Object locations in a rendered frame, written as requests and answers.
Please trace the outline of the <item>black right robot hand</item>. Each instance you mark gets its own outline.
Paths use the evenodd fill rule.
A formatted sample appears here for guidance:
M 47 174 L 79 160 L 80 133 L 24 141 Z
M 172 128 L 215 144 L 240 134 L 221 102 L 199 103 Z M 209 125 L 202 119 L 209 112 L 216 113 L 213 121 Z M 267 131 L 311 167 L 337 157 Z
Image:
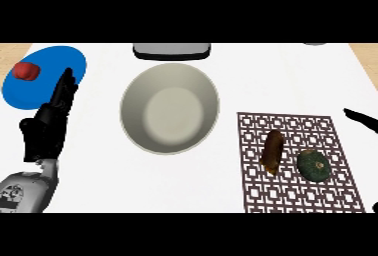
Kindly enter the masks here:
M 378 134 L 378 119 L 346 108 L 343 108 L 342 111 L 348 119 L 357 121 Z

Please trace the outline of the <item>dark green round squash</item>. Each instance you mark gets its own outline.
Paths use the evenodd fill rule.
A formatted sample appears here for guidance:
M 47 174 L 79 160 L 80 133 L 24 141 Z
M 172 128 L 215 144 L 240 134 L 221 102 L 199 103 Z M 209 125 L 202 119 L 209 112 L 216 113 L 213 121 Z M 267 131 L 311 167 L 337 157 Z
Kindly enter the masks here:
M 303 150 L 298 154 L 296 168 L 302 177 L 311 182 L 323 182 L 330 176 L 327 159 L 315 150 Z

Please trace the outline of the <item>brown elongated vegetable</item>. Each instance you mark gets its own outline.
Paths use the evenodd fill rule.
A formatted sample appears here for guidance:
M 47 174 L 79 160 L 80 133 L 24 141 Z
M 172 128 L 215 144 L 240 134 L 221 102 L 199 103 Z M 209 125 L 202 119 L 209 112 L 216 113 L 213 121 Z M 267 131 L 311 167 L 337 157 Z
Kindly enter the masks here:
M 271 130 L 267 134 L 259 164 L 264 166 L 265 171 L 277 174 L 278 164 L 283 152 L 283 136 L 277 130 Z

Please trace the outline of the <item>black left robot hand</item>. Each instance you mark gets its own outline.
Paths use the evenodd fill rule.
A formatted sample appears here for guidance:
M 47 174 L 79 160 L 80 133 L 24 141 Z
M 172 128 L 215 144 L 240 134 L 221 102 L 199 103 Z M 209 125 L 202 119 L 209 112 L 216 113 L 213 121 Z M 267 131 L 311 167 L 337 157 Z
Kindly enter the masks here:
M 72 69 L 66 68 L 55 83 L 49 101 L 41 104 L 33 117 L 18 122 L 24 143 L 24 162 L 58 158 L 76 89 Z

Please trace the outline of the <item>blue round plate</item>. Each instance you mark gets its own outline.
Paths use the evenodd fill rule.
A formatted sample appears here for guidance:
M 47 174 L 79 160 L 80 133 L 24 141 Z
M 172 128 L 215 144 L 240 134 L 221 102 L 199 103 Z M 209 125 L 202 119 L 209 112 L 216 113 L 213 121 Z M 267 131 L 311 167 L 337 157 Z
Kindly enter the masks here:
M 66 68 L 72 69 L 75 83 L 80 82 L 86 63 L 83 54 L 70 46 L 49 46 L 30 53 L 21 62 L 36 65 L 39 74 L 32 81 L 24 81 L 7 73 L 1 93 L 2 99 L 11 107 L 32 110 L 49 101 L 54 86 Z

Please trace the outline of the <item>brown patterned placemat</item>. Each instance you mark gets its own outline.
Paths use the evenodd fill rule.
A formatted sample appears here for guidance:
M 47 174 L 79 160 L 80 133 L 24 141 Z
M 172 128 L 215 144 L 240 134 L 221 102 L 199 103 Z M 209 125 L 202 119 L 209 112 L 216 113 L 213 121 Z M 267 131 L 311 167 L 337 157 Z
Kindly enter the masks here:
M 283 136 L 275 174 L 259 164 L 269 131 Z M 247 213 L 361 213 L 355 182 L 331 119 L 327 116 L 237 114 L 243 209 Z M 300 151 L 321 153 L 330 165 L 326 181 L 303 179 L 296 169 Z

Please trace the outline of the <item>red bell pepper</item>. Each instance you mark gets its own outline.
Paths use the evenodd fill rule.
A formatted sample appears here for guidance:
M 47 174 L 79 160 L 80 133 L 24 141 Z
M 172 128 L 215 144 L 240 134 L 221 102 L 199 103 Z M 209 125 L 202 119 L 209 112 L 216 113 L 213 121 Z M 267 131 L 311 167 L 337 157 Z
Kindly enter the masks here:
M 29 62 L 17 62 L 11 69 L 11 75 L 23 81 L 33 81 L 39 74 L 39 67 Z

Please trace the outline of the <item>pale grey bowl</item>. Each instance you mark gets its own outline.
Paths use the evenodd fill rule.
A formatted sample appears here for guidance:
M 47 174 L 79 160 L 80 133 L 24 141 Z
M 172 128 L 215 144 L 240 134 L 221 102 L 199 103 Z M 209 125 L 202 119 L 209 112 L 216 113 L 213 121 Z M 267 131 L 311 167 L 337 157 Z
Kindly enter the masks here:
M 210 79 L 187 64 L 150 67 L 132 79 L 119 103 L 128 139 L 147 152 L 190 150 L 215 126 L 219 99 Z

